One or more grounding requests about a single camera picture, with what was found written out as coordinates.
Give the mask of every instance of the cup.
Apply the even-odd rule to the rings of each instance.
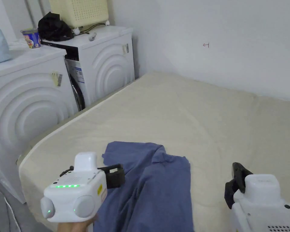
[[[41,39],[39,36],[38,29],[26,29],[20,31],[25,37],[25,40],[29,48],[39,48],[41,47]]]

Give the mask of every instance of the beige mattress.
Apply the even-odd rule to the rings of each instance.
[[[44,188],[83,151],[112,141],[154,142],[191,163],[195,231],[229,231],[224,201],[231,165],[274,174],[290,201],[290,102],[152,73],[135,81],[38,142],[19,166],[34,217],[43,219]]]

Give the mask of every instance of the yellow label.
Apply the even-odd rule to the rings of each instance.
[[[103,189],[103,186],[102,186],[102,184],[99,186],[99,188],[98,188],[98,196],[100,195],[100,193],[102,192],[102,189]]]
[[[58,86],[58,77],[59,77],[59,74],[57,72],[52,73],[52,79],[54,81],[55,86]]]

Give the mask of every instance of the white washing machine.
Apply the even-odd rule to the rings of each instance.
[[[83,34],[67,41],[42,42],[67,51],[69,72],[86,107],[134,80],[132,28],[103,26],[90,33],[96,33],[94,41]]]
[[[16,161],[28,142],[78,112],[64,62],[66,51],[42,46],[11,50],[0,63],[0,182],[24,203]],[[37,169],[47,169],[33,164]]]

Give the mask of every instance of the floor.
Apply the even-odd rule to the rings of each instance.
[[[16,198],[14,198],[9,192],[7,192],[0,184],[0,191],[4,193],[7,201],[10,203],[14,210],[16,219],[20,225],[22,232],[51,232],[43,224],[38,223],[31,215],[26,204],[21,204]],[[19,232],[14,222],[12,213],[8,210],[4,201],[4,197],[0,194],[0,232]]]

